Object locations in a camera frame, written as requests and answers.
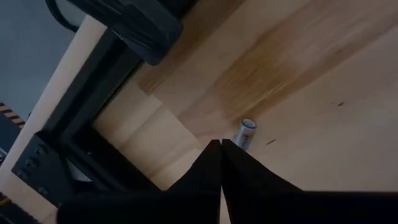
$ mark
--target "wooden surface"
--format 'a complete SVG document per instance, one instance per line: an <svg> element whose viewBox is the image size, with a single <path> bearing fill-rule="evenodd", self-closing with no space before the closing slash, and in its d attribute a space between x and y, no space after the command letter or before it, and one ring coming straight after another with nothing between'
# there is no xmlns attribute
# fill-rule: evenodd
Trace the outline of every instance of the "wooden surface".
<svg viewBox="0 0 398 224"><path fill-rule="evenodd" d="M396 191L397 22L395 0L201 0L167 59L144 65L95 128L162 189L248 117L258 126L249 153L293 184ZM0 170L1 190L41 220L53 220L53 207L34 207L46 202L4 174L73 72L59 92L55 76L45 114L35 109Z"/></svg>

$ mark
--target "small cylindrical object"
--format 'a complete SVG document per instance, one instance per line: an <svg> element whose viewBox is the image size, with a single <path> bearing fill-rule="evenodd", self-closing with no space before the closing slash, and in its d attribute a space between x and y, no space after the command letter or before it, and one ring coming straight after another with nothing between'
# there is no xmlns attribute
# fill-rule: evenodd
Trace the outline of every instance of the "small cylindrical object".
<svg viewBox="0 0 398 224"><path fill-rule="evenodd" d="M248 150L256 129L257 126L254 121L247 118L243 119L239 133L235 136L233 142L241 149Z"/></svg>

